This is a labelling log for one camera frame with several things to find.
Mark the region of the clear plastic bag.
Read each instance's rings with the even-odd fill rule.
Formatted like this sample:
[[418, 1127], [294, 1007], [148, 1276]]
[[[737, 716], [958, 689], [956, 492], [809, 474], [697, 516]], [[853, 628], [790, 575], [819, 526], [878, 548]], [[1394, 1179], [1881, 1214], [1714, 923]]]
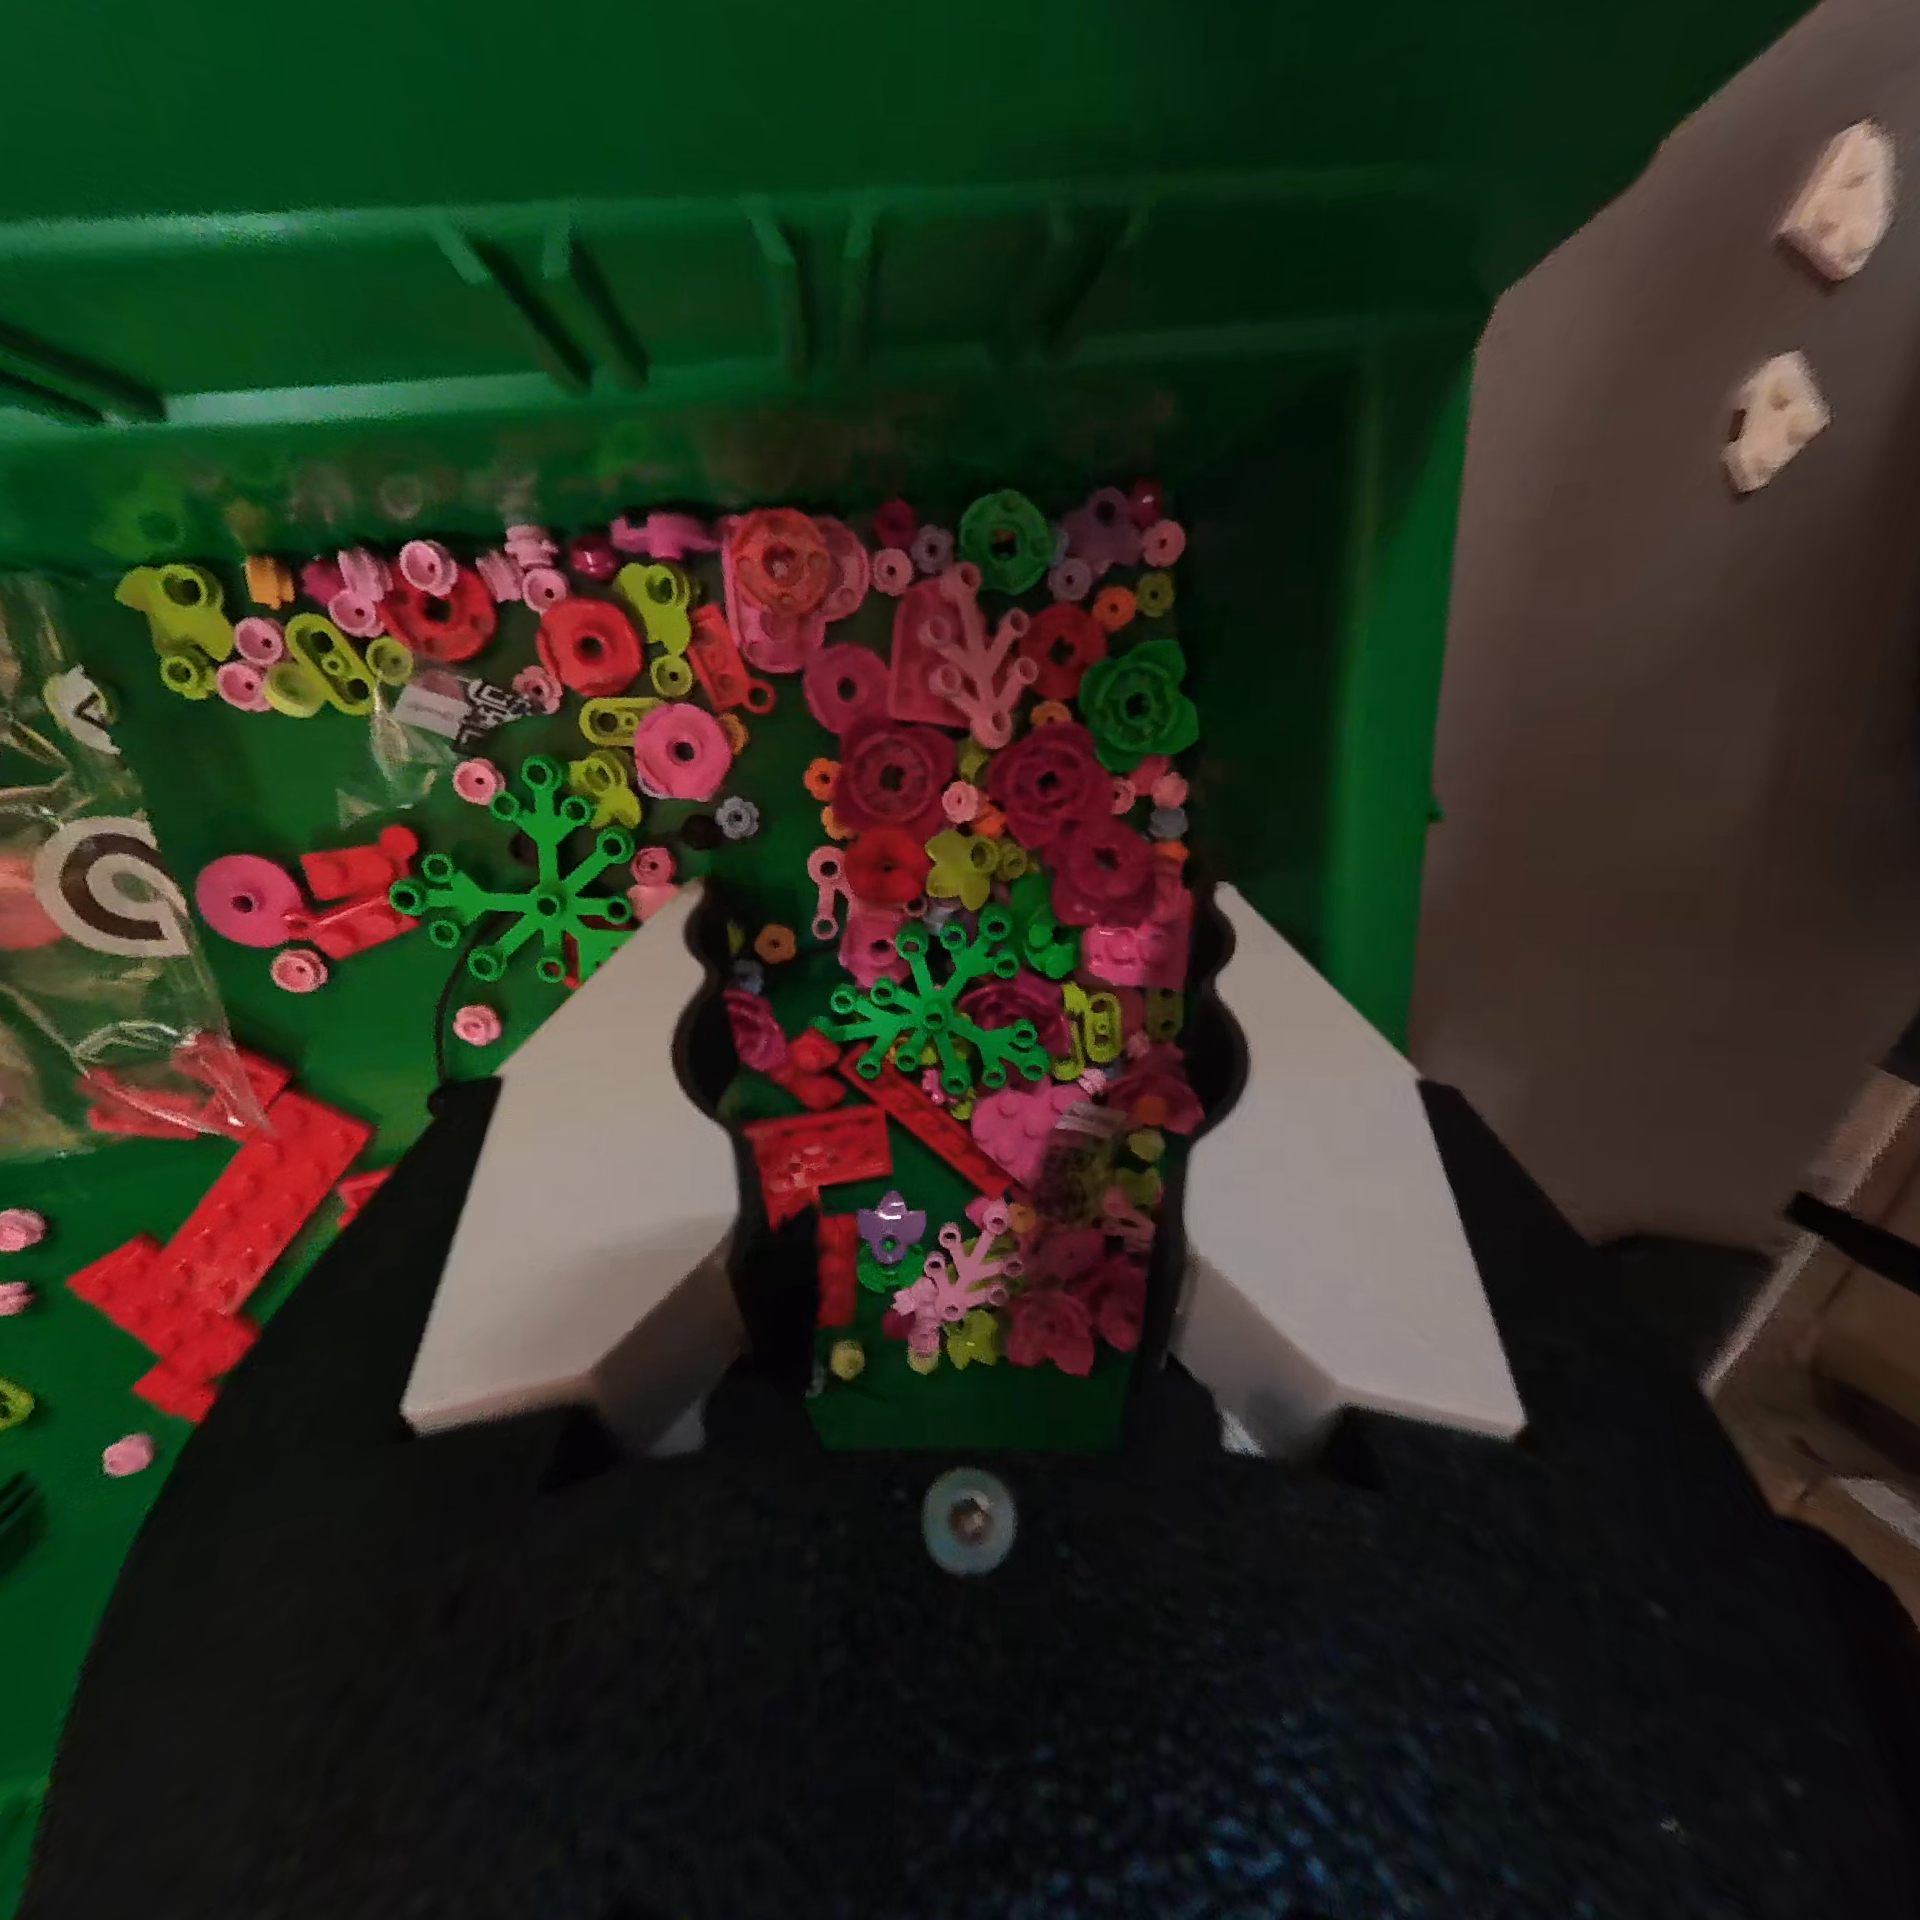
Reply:
[[124, 687], [53, 584], [2, 595], [2, 1155], [246, 1138], [245, 1065], [124, 750]]

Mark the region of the green plastic bin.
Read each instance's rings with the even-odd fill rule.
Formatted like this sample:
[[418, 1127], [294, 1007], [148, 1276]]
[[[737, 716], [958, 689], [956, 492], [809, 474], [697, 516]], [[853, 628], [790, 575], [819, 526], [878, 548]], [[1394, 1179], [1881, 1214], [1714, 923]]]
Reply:
[[[1206, 857], [1399, 1025], [1471, 345], [1805, 10], [4, 4], [4, 575], [159, 714], [187, 860], [130, 564], [1161, 483]], [[193, 1433], [57, 1270], [230, 1156], [4, 1161], [4, 1905]]]

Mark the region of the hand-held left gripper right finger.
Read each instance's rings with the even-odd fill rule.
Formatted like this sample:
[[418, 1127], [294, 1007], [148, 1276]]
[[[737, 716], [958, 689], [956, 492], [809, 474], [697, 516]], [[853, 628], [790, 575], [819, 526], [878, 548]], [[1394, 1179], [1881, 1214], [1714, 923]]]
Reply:
[[1237, 887], [1206, 907], [1231, 1080], [1186, 1161], [1170, 1355], [1258, 1457], [1308, 1459], [1355, 1411], [1517, 1440], [1419, 1074]]

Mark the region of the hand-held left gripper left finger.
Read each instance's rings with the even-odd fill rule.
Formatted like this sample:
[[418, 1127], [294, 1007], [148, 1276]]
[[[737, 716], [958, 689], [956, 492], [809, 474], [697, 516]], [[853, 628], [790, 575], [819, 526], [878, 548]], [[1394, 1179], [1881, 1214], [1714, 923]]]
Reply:
[[587, 1414], [623, 1457], [809, 1459], [819, 1204], [773, 1220], [713, 1113], [724, 907], [691, 881], [495, 1074], [401, 1418]]

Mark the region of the pile of small lego pieces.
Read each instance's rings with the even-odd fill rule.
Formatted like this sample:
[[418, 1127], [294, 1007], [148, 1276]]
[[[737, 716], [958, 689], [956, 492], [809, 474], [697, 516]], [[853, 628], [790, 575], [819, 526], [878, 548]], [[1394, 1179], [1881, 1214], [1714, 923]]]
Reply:
[[830, 1448], [1121, 1439], [1188, 1073], [1197, 712], [1151, 484], [647, 513], [559, 535], [130, 564], [183, 708], [189, 903], [269, 1096], [71, 1289], [202, 1422], [258, 1295], [377, 1188], [377, 1137], [494, 1080], [691, 881], [722, 903], [713, 1111], [819, 1204]]

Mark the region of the small white lego plate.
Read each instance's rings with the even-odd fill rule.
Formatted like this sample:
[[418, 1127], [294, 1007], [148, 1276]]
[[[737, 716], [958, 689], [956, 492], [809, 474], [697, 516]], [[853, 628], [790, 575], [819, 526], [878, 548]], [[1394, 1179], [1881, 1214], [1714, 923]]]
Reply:
[[1774, 243], [1820, 281], [1859, 278], [1898, 209], [1898, 151], [1871, 116], [1830, 137], [1775, 225]]
[[1739, 382], [1721, 446], [1721, 467], [1738, 497], [1763, 492], [1830, 424], [1807, 358], [1775, 353]]

